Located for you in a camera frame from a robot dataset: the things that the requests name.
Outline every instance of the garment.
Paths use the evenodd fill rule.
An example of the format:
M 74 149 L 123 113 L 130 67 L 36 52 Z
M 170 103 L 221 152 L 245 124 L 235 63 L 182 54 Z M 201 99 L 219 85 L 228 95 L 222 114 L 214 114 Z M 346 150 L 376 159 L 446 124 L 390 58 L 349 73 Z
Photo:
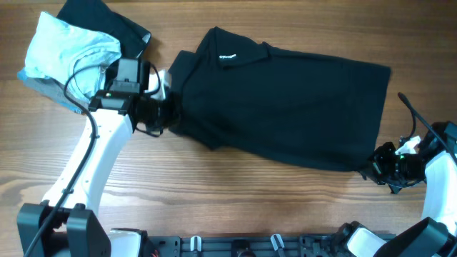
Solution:
M 57 18 L 73 26 L 112 35 L 121 42 L 125 58 L 140 57 L 151 39 L 149 31 L 111 11 L 101 0 L 67 0 Z
M 171 128 L 297 166 L 353 171 L 375 148 L 388 67 L 257 44 L 210 29 L 169 73 L 181 97 Z
M 108 66 L 121 57 L 121 45 L 108 34 L 69 25 L 41 12 L 36 33 L 27 51 L 24 71 L 29 78 L 57 80 L 69 77 L 86 66 Z M 95 67 L 75 76 L 69 92 L 77 99 L 89 99 L 104 86 L 105 70 Z
M 27 86 L 30 89 L 33 89 L 37 92 L 39 92 L 41 95 L 46 96 L 50 98 L 52 101 L 61 104 L 63 107 L 70 109 L 71 111 L 77 113 L 77 114 L 82 114 L 82 110 L 72 104 L 65 96 L 64 96 L 64 85 L 60 84 L 58 81 L 55 79 L 34 79 L 34 78 L 29 78 L 26 75 L 26 72 L 22 69 L 20 72 L 17 74 L 18 79 L 22 80 L 22 83 L 24 83 L 25 86 Z M 69 96 L 80 103 L 82 106 L 86 107 L 88 104 L 84 101 L 80 101 L 73 95 L 69 94 Z

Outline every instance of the wooden table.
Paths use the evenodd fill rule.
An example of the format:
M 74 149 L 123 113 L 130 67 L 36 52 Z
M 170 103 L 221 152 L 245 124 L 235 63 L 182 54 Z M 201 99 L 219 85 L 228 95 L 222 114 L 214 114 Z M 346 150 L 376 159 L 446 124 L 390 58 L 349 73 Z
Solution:
M 85 118 L 16 78 L 40 11 L 62 0 L 0 0 L 0 256 L 19 256 L 16 215 L 61 173 Z M 457 3 L 395 1 L 115 1 L 109 7 L 154 37 L 146 58 L 168 68 L 214 26 L 283 49 L 392 67 L 378 145 L 411 129 L 404 92 L 430 122 L 457 121 Z M 426 130 L 419 125 L 418 132 Z M 391 195 L 357 173 L 299 168 L 236 149 L 211 152 L 166 132 L 135 133 L 111 172 L 99 219 L 151 235 L 331 233 L 360 221 L 400 233 L 419 221 L 426 187 Z

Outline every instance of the white cloth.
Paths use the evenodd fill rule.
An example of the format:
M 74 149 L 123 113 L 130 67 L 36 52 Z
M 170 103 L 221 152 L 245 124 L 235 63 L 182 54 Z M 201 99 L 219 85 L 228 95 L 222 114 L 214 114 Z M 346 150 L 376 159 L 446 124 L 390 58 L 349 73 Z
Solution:
M 30 78 L 53 78 L 65 84 L 75 71 L 85 66 L 108 66 L 120 57 L 121 44 L 114 37 L 72 26 L 41 12 L 24 70 Z M 104 71 L 92 68 L 76 75 L 68 90 L 76 98 L 89 102 L 104 83 Z

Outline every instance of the folded black shirt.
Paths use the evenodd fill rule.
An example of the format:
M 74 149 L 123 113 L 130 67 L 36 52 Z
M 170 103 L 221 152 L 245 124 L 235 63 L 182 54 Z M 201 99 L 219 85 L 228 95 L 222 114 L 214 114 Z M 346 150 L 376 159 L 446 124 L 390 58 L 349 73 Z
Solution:
M 391 70 L 210 29 L 170 68 L 174 133 L 297 166 L 354 171 L 373 153 Z
M 73 26 L 112 35 L 121 42 L 126 58 L 138 58 L 148 46 L 151 33 L 111 11 L 101 0 L 67 0 L 57 18 Z

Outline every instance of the white logo on shirt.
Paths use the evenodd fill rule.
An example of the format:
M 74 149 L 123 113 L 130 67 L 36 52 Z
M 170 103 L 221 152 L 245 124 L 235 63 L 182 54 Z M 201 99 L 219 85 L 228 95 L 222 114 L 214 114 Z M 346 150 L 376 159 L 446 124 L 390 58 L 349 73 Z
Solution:
M 230 56 L 219 56 L 220 59 L 232 59 L 233 57 L 236 57 L 236 54 L 232 54 Z

